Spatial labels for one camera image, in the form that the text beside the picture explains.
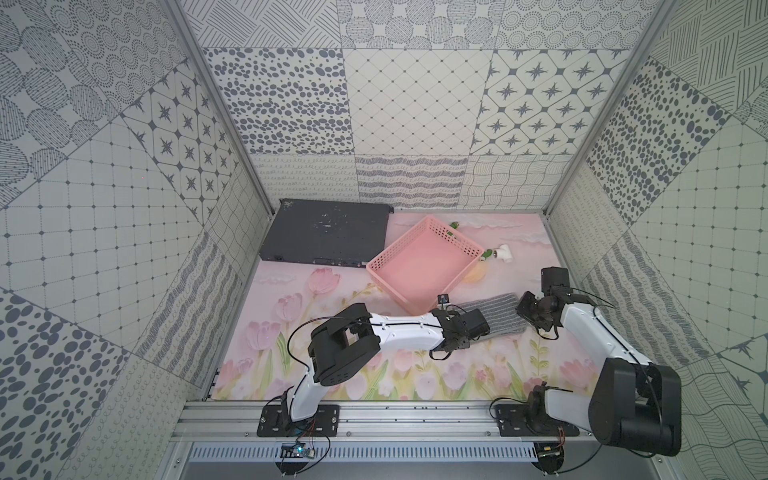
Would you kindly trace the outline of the grey striped square dishcloth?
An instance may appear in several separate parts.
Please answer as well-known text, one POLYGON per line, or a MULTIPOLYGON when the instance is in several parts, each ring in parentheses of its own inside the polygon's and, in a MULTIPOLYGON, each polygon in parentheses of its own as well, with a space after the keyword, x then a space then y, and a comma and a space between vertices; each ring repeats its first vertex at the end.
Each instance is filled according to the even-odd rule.
POLYGON ((483 300, 460 304, 460 311, 478 309, 489 325, 489 333, 481 340, 491 340, 505 335, 518 335, 526 331, 529 323, 517 314, 520 298, 515 293, 505 293, 483 300))

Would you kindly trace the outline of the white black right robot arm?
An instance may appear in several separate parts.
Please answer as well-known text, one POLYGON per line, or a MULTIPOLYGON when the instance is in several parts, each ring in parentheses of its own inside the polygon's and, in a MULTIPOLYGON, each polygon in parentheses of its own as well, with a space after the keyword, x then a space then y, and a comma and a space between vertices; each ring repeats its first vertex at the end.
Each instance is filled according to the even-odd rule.
POLYGON ((516 312, 538 331, 567 331, 599 369, 590 396, 545 383, 534 387, 531 425, 558 421, 592 433, 602 445, 668 457, 680 452, 682 384, 674 369, 632 347, 585 296, 527 292, 516 312))

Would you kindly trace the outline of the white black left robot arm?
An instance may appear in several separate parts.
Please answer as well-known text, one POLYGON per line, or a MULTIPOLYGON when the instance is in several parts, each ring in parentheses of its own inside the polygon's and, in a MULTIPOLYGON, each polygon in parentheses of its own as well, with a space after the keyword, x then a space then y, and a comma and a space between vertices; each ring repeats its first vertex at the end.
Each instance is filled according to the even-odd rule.
POLYGON ((310 334, 307 360, 298 383, 281 396, 283 420, 297 424, 313 417, 331 387, 352 379, 376 355, 397 350, 443 352, 464 350, 490 333, 478 309, 433 309, 419 316, 386 316, 355 303, 339 313, 320 317, 310 334))

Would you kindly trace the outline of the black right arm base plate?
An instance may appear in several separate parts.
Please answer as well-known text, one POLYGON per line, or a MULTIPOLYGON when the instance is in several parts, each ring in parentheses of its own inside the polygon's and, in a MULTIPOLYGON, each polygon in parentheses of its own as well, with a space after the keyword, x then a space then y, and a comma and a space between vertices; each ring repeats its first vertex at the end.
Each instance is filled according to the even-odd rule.
POLYGON ((578 437, 578 427, 546 414, 533 415, 523 404, 502 403, 491 408, 501 437, 578 437))

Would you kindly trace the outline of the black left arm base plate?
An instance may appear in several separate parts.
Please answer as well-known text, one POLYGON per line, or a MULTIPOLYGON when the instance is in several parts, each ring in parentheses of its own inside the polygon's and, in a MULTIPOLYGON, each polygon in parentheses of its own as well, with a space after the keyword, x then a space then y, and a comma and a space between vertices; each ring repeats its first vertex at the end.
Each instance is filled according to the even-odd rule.
POLYGON ((271 404, 262 408, 259 419, 257 436, 263 438, 277 437, 335 437, 338 431, 340 406, 321 404, 317 412, 305 420, 292 420, 287 408, 271 404))

